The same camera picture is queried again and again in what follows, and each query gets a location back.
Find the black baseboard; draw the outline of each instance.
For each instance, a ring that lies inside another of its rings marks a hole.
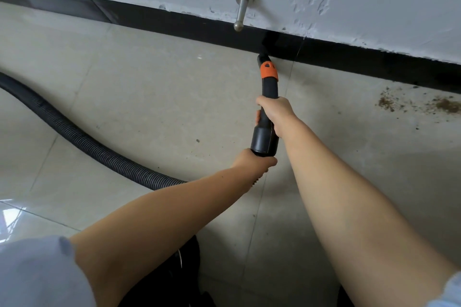
[[[461,93],[461,65],[303,38],[111,0],[0,0],[322,67]]]

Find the vacuum wand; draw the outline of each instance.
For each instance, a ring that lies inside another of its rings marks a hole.
[[[260,54],[258,65],[262,78],[262,95],[268,98],[279,97],[279,75],[269,56]],[[274,124],[261,107],[260,120],[253,131],[251,150],[260,157],[272,157],[277,152],[279,137],[275,134]]]

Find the light blue sleeve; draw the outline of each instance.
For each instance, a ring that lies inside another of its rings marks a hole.
[[[89,282],[63,236],[0,245],[2,307],[96,307]]]
[[[426,307],[461,307],[461,272],[451,277],[442,296],[429,302]]]

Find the black corrugated hose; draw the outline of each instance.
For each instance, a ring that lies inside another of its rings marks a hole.
[[[185,183],[185,181],[150,170],[107,148],[72,123],[35,91],[2,72],[0,72],[0,87],[20,100],[79,150],[131,181],[152,190]]]

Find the beige tile floor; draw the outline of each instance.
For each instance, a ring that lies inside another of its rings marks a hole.
[[[261,90],[255,54],[2,3],[0,38],[0,71],[150,168],[193,180],[249,146]],[[451,94],[274,61],[280,95],[298,115],[461,263],[461,115],[426,105]],[[405,109],[378,106],[383,91]],[[70,236],[147,192],[3,91],[0,107],[0,241]],[[334,305],[338,283],[283,142],[277,157],[276,168],[198,234],[200,282],[218,306]]]

